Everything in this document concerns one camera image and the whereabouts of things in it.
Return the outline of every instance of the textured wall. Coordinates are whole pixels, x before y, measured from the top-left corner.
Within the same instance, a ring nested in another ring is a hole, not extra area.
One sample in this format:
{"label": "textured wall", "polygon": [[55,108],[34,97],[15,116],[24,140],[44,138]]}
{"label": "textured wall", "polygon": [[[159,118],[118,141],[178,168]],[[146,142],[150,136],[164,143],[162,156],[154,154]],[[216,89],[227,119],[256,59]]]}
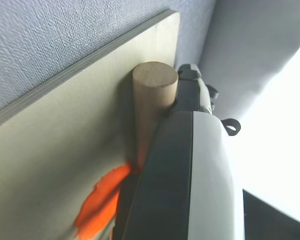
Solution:
{"label": "textured wall", "polygon": [[0,0],[0,109],[163,10],[181,13],[176,64],[198,63],[215,0]]}
{"label": "textured wall", "polygon": [[215,114],[241,119],[299,47],[300,0],[218,0],[200,61]]}

